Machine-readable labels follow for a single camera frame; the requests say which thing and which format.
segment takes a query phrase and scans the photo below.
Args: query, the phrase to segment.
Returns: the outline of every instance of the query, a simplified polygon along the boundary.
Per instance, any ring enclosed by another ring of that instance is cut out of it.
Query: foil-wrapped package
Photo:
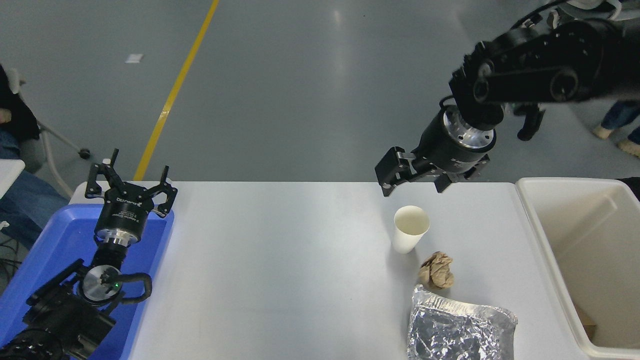
[[[513,360],[517,323],[507,309],[454,301],[417,285],[407,354],[411,360]]]

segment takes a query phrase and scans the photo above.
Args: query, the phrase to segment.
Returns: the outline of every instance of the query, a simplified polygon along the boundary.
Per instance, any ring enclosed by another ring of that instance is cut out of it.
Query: blue tray
[[[0,297],[0,346],[11,341],[26,325],[22,317],[29,310],[25,300],[65,267],[77,259],[91,263],[97,247],[93,228],[101,205],[69,205],[56,212],[42,231],[15,277]],[[131,246],[122,265],[122,272],[146,272],[153,278],[173,225],[173,212],[166,218],[149,215],[142,240]],[[124,284],[128,297],[143,292],[139,283]],[[140,324],[146,302],[119,305],[111,316],[117,321],[90,357],[92,360],[127,359]]]

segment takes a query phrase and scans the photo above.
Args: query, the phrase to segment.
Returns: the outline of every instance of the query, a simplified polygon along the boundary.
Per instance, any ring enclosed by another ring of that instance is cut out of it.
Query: white bin
[[[580,347],[594,358],[640,359],[640,202],[617,180],[516,185]],[[596,323],[593,343],[572,300]]]

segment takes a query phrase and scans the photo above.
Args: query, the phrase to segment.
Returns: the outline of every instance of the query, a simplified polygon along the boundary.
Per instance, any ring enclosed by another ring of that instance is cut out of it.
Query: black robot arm
[[[149,274],[122,274],[120,268],[129,247],[141,240],[149,213],[165,217],[177,190],[166,181],[168,167],[160,183],[149,189],[122,181],[113,169],[117,154],[118,149],[110,161],[93,164],[87,181],[85,196],[104,198],[91,264],[84,266],[78,259],[34,292],[27,300],[31,309],[22,319],[27,327],[0,348],[0,360],[60,360],[69,355],[87,359],[116,324],[112,310],[151,296]],[[106,192],[98,185],[98,175],[109,183]],[[155,205],[152,198],[159,193],[166,194],[166,201]],[[124,297],[122,284],[138,281],[144,292]]]
[[[392,147],[376,165],[383,195],[398,185],[435,177],[438,192],[470,179],[489,162],[503,106],[524,116],[518,138],[530,140],[545,111],[541,102],[640,99],[640,19],[575,20],[553,31],[515,28],[465,55],[449,82],[452,95],[407,153]],[[453,98],[455,104],[445,105]]]

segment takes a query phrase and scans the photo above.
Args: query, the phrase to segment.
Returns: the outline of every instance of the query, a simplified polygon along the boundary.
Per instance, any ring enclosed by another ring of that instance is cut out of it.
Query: white paper cup
[[[418,244],[420,238],[429,230],[429,216],[417,206],[403,206],[394,216],[396,233],[391,241],[394,250],[407,254]]]

